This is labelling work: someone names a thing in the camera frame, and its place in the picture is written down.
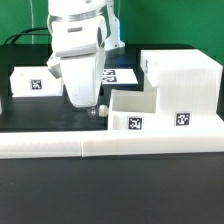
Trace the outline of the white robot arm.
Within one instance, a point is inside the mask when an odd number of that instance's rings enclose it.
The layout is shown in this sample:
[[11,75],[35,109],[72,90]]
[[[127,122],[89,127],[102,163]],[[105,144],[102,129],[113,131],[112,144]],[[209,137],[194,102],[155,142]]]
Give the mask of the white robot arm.
[[47,27],[52,47],[48,70],[63,81],[74,107],[101,116],[106,54],[125,46],[114,0],[48,0]]

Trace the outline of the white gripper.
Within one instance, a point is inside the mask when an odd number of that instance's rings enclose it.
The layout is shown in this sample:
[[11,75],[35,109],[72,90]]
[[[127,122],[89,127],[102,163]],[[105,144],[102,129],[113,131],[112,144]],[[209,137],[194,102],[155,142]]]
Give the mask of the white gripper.
[[72,105],[87,108],[90,118],[97,116],[98,102],[106,56],[104,53],[62,58],[60,68]]

